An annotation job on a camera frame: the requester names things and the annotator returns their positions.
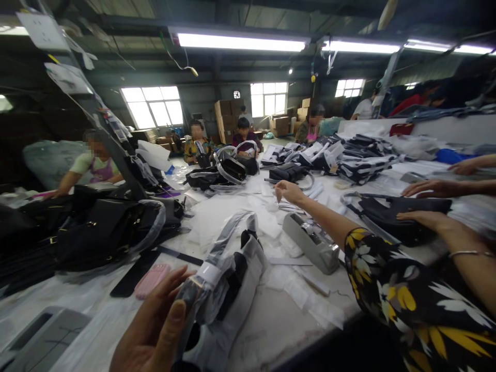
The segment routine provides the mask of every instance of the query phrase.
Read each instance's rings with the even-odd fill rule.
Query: ceiling
[[[302,35],[313,42],[299,54],[189,48],[189,65],[199,73],[209,72],[213,80],[219,78],[221,71],[287,72],[290,67],[307,79],[314,60],[315,41],[324,35],[394,41],[406,41],[409,37],[461,41],[492,30],[492,15],[496,13],[493,0],[398,0],[386,30],[378,31],[387,0],[45,0],[45,3],[59,23],[70,20],[80,27],[84,36],[74,39],[85,51],[98,57],[92,72],[97,74],[178,72],[159,38],[162,31],[167,47],[184,66],[187,60],[184,50],[174,46],[167,33],[167,26],[174,24]],[[3,0],[0,12],[13,16],[19,8],[18,1]],[[80,17],[97,24],[111,37],[110,41],[95,37]],[[487,34],[471,41],[495,46],[495,35]],[[3,80],[9,78],[13,65],[16,70],[22,68],[17,62],[30,65],[46,58],[28,38],[2,36],[2,41]],[[403,51],[398,66],[402,68],[429,58],[432,58],[429,53]],[[382,75],[388,60],[387,55],[338,53],[328,78],[339,78],[350,69],[376,77]],[[317,58],[318,69],[324,70],[325,64],[326,61]],[[24,79],[36,80],[35,72],[26,75]]]

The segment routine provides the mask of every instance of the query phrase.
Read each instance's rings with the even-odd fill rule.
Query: pink phone
[[[165,278],[171,266],[168,264],[153,265],[134,287],[134,295],[139,300],[144,300],[153,289]]]

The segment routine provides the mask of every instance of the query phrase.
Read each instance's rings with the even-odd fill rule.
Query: gray tape dispenser
[[[325,275],[339,267],[339,246],[314,231],[312,225],[296,213],[284,217],[283,230],[301,248],[305,256]]]

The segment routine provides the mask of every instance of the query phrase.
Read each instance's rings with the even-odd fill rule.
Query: pink apron
[[[309,142],[316,141],[318,132],[319,132],[319,126],[318,125],[312,127],[312,125],[310,123],[308,123],[308,135],[306,136],[306,139]]]
[[[114,176],[114,172],[112,171],[112,158],[109,158],[107,166],[101,169],[95,169],[95,159],[96,157],[93,158],[91,165],[89,166],[89,171],[93,175],[89,183],[102,182],[111,179]]]

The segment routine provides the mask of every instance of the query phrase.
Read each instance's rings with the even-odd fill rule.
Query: bracelet
[[[471,255],[484,255],[486,257],[491,257],[491,258],[496,258],[492,253],[490,252],[478,252],[478,251],[458,251],[458,252],[453,252],[448,255],[449,258],[453,258],[457,255],[460,254],[471,254]]]

